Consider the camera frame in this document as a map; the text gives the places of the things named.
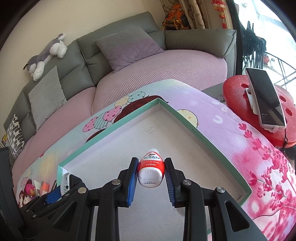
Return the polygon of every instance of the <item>toothpaste bottle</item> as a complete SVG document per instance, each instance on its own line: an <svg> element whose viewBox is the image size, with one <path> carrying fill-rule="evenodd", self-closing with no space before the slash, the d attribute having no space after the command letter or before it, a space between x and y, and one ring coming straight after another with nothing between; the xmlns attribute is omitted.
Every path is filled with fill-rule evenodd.
<svg viewBox="0 0 296 241"><path fill-rule="evenodd" d="M138 165L138 179L143 187L158 187L165 173L165 163L159 155L158 150L152 148L141 159Z"/></svg>

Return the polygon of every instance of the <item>blue object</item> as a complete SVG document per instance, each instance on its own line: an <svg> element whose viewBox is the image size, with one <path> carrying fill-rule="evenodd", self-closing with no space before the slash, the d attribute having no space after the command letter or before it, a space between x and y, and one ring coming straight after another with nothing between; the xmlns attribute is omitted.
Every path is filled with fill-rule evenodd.
<svg viewBox="0 0 296 241"><path fill-rule="evenodd" d="M137 172L138 163L137 163L137 165L134 165L134 167L133 167L133 174L131 175L131 179L130 179L130 182L128 185L128 198L127 198L128 206L131 205L131 203L133 202L133 198L135 196L136 184L137 184L137 180L138 180L138 172Z"/></svg>
<svg viewBox="0 0 296 241"><path fill-rule="evenodd" d="M173 206L175 206L176 199L175 199L175 187L173 185L172 179L170 177L170 173L167 170L167 167L165 166L165 180L167 183L168 187L168 196L170 198L170 202L172 203Z"/></svg>
<svg viewBox="0 0 296 241"><path fill-rule="evenodd" d="M53 191L48 193L47 198L45 199L45 201L47 202L47 204L53 204L57 200L59 200L61 197L62 197L62 195L61 195L61 186L58 186L56 189L54 189Z"/></svg>

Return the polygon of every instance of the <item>plush dog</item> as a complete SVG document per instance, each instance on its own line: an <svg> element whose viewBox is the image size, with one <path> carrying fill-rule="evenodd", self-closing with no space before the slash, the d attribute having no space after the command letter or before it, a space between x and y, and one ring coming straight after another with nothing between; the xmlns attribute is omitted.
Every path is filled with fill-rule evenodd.
<svg viewBox="0 0 296 241"><path fill-rule="evenodd" d="M31 76L33 76L34 81L37 81L41 78L45 64L54 56L57 55L59 58L64 57L65 53L67 52L67 47L62 41L64 37L64 34L59 34L57 38L49 42L49 44L39 55L35 55L29 59L24 69L26 68Z"/></svg>

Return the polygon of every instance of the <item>window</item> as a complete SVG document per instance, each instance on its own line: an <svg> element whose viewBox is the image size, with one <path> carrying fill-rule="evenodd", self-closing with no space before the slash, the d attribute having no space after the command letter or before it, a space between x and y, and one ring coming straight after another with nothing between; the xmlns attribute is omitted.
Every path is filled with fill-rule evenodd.
<svg viewBox="0 0 296 241"><path fill-rule="evenodd" d="M277 15L260 0L234 0L241 22L242 35L250 22L257 37L266 40L262 67L274 84L288 90L296 100L296 43ZM254 66L252 56L243 57L245 67Z"/></svg>

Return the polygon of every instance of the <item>sofa armrest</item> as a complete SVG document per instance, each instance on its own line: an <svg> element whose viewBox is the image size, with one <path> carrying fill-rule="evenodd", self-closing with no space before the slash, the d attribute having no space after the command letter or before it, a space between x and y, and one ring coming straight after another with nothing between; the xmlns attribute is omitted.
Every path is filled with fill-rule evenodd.
<svg viewBox="0 0 296 241"><path fill-rule="evenodd" d="M225 58L232 50L237 32L232 29L165 30L167 50L191 49Z"/></svg>

